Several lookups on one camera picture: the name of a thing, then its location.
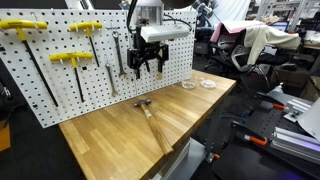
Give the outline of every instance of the black floor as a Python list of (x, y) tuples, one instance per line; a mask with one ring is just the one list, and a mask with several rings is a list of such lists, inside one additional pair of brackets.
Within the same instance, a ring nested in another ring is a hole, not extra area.
[[(193, 68), (203, 71), (207, 63), (204, 57), (195, 57)], [(220, 71), (217, 67), (211, 67), (207, 72), (218, 74)], [(246, 77), (246, 81), (253, 92), (265, 90), (265, 82), (261, 78)], [(225, 116), (241, 116), (246, 106), (254, 104), (254, 101), (248, 98), (253, 94), (244, 89), (237, 86), (226, 98)], [(217, 114), (213, 113), (210, 117), (215, 119)], [(223, 142), (229, 120), (226, 118), (225, 123), (217, 130), (214, 147), (217, 152)], [(209, 123), (210, 119), (199, 128), (193, 138), (204, 143)], [(10, 120), (10, 131), (12, 147), (0, 152), (0, 179), (85, 179), (58, 126), (42, 129), (30, 110), (20, 108)], [(203, 162), (192, 179), (216, 179), (211, 167), (211, 164)]]

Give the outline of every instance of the yellow handle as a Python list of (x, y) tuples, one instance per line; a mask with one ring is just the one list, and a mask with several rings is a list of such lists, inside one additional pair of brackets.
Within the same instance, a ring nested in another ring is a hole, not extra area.
[(54, 54), (49, 56), (50, 61), (71, 60), (71, 64), (73, 68), (77, 68), (76, 58), (91, 59), (92, 54), (82, 53), (82, 52), (72, 52), (72, 53)]
[(6, 29), (16, 29), (18, 35), (22, 41), (27, 40), (26, 36), (24, 35), (22, 28), (37, 28), (38, 29), (47, 29), (47, 23), (45, 22), (34, 22), (34, 21), (24, 21), (24, 20), (4, 20), (0, 21), (0, 28), (3, 30)]
[(97, 22), (83, 22), (78, 24), (72, 24), (70, 26), (70, 31), (76, 31), (77, 29), (86, 29), (88, 37), (91, 37), (90, 28), (92, 27), (102, 28), (102, 24)]

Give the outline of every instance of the white cloth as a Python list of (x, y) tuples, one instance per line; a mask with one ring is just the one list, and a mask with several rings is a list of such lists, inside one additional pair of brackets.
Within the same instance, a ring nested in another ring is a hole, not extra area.
[[(217, 7), (213, 9), (221, 21), (245, 20), (250, 0), (217, 0)], [(212, 15), (209, 22), (216, 27), (220, 22)]]
[(298, 34), (288, 34), (270, 26), (261, 25), (246, 28), (244, 46), (252, 47), (247, 64), (255, 64), (266, 44), (282, 49), (295, 50), (301, 40)]

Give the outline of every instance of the hammer handle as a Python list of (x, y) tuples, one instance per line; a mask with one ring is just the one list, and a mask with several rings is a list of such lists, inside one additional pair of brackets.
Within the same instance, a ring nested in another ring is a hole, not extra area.
[(168, 139), (166, 138), (166, 136), (164, 135), (164, 133), (161, 131), (158, 122), (156, 121), (156, 119), (151, 115), (150, 111), (148, 110), (147, 106), (145, 104), (141, 105), (141, 108), (143, 109), (149, 125), (154, 133), (154, 135), (156, 136), (163, 152), (165, 155), (168, 155), (170, 152), (173, 151), (173, 148), (171, 147), (171, 145), (168, 142)]

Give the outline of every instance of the hammer head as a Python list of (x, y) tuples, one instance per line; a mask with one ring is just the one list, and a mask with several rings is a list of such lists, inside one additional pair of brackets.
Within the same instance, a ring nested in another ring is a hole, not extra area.
[(141, 100), (141, 101), (135, 103), (134, 107), (140, 107), (141, 104), (149, 105), (149, 104), (151, 104), (151, 99)]

